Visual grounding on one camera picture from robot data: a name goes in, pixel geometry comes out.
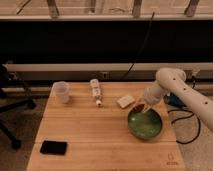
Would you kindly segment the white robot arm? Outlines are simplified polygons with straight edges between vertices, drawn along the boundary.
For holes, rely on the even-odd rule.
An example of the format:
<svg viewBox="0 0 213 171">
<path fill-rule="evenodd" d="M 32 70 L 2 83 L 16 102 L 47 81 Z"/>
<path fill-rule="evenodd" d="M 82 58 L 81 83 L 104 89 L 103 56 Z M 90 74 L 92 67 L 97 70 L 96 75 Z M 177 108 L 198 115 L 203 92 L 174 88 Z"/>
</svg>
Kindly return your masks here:
<svg viewBox="0 0 213 171">
<path fill-rule="evenodd" d="M 160 68 L 155 82 L 144 90 L 143 100 L 153 107 L 167 93 L 176 95 L 213 132 L 213 100 L 185 83 L 186 73 L 178 68 Z"/>
</svg>

